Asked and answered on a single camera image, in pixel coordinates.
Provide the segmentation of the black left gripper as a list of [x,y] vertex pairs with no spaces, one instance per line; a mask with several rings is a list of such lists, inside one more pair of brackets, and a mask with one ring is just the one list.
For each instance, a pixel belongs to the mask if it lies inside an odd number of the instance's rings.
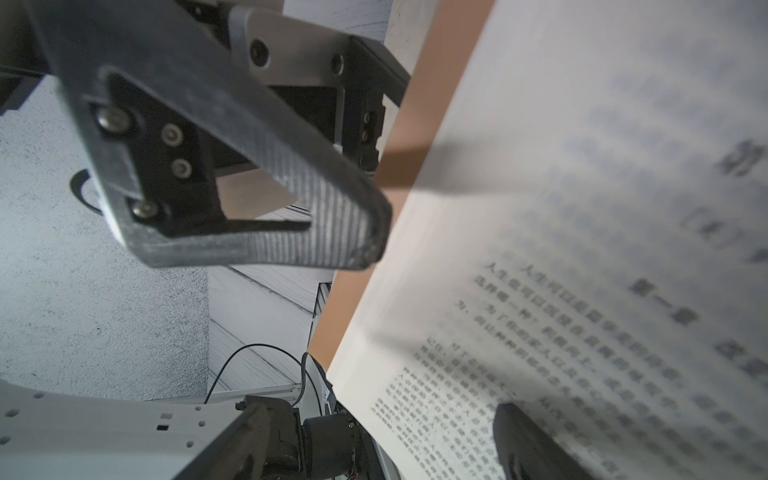
[[115,238],[151,267],[363,270],[392,207],[373,184],[381,43],[281,1],[27,1]]

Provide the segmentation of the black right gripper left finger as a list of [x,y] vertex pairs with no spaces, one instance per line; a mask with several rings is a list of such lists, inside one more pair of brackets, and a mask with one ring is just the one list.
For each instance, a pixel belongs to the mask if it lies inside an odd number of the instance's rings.
[[279,479],[270,464],[281,400],[242,400],[236,418],[174,479]]

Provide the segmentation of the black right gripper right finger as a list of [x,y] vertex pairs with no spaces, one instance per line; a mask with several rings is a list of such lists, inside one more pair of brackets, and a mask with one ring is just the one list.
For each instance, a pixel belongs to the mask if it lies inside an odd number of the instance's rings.
[[507,479],[592,480],[532,419],[513,403],[496,408],[493,438]]

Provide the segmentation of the brown paperback book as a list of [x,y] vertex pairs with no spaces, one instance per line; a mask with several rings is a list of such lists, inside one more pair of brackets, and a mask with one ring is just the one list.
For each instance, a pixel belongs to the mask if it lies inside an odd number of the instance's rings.
[[498,1],[328,371],[407,479],[513,403],[596,479],[767,475],[767,5]]

